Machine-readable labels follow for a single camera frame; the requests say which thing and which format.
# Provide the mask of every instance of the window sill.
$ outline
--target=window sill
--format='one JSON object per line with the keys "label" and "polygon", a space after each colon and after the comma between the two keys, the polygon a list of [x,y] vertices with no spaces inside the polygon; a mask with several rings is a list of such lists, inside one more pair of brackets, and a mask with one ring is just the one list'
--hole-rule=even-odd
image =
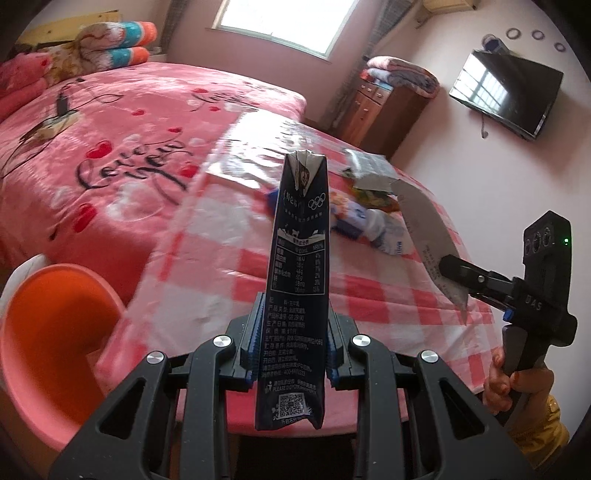
{"label": "window sill", "polygon": [[287,40],[282,40],[280,38],[276,38],[276,37],[272,37],[270,35],[264,35],[261,33],[257,33],[257,32],[253,32],[250,30],[243,30],[241,28],[232,28],[232,27],[212,27],[212,28],[208,28],[208,30],[213,30],[213,31],[221,31],[221,32],[230,32],[230,33],[237,33],[239,35],[244,35],[246,37],[251,37],[251,38],[259,38],[261,40],[267,40],[273,43],[276,43],[278,45],[283,45],[284,47],[288,47],[288,48],[292,48],[293,50],[297,50],[300,51],[302,53],[306,53],[312,57],[315,57],[319,60],[322,60],[326,63],[332,63],[329,60],[329,55],[330,55],[330,51],[327,54],[322,54],[322,53],[318,53],[317,51],[314,50],[309,50],[305,47],[302,47],[301,45],[298,45],[297,43],[292,43],[290,41]]}

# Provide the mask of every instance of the checkered tablecloth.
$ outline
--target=checkered tablecloth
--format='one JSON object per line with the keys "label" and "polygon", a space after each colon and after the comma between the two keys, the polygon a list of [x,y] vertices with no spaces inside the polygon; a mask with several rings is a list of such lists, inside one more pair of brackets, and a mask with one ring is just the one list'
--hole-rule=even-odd
{"label": "checkered tablecloth", "polygon": [[[152,253],[127,315],[117,325],[99,363],[98,377],[111,387],[151,350],[179,355],[223,333],[248,314],[265,291],[272,217],[265,192],[277,187],[284,153],[308,148],[329,161],[329,184],[338,176],[349,145],[265,111],[245,113],[231,127],[191,185],[167,234]],[[460,255],[462,240],[433,195]],[[467,319],[433,284],[416,251],[390,256],[334,234],[330,241],[330,301],[353,317],[359,331],[409,355],[435,350],[474,392],[482,389],[491,349],[500,345],[490,308],[474,299]],[[228,395],[231,432],[254,433],[254,390]],[[326,389],[324,427],[306,421],[276,435],[318,435],[356,428],[356,394]]]}

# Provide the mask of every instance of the hand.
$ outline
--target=hand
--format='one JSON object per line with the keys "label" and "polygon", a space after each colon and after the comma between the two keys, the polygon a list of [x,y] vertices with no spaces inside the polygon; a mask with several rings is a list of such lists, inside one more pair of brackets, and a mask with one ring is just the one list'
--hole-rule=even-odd
{"label": "hand", "polygon": [[554,384],[554,372],[548,368],[533,368],[515,372],[508,377],[503,373],[505,350],[499,347],[492,352],[492,363],[484,384],[482,401],[496,415],[512,406],[511,390],[529,393],[527,405],[516,419],[511,430],[522,432],[542,422],[547,412],[548,395]]}

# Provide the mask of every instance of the orange bucket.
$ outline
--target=orange bucket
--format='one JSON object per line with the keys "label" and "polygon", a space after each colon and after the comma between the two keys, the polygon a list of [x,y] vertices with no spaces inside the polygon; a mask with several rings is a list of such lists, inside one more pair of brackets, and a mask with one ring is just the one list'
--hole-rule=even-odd
{"label": "orange bucket", "polygon": [[42,268],[8,305],[0,361],[29,428],[61,451],[105,398],[87,357],[125,311],[100,276],[78,265]]}

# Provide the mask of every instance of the silver bolt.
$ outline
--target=silver bolt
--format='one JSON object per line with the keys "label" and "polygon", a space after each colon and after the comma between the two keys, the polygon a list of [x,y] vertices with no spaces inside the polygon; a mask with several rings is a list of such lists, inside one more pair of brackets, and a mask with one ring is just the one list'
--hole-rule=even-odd
{"label": "silver bolt", "polygon": [[213,344],[220,348],[230,345],[232,343],[232,339],[228,335],[220,335],[219,337],[215,337],[213,339]]}
{"label": "silver bolt", "polygon": [[371,338],[367,335],[355,335],[353,337],[353,343],[357,346],[368,346],[371,343]]}
{"label": "silver bolt", "polygon": [[149,364],[156,365],[159,364],[162,360],[164,360],[164,354],[159,351],[150,352],[146,357],[146,360]]}
{"label": "silver bolt", "polygon": [[439,360],[439,355],[437,355],[433,350],[423,350],[421,352],[421,358],[428,364],[434,364],[437,360]]}

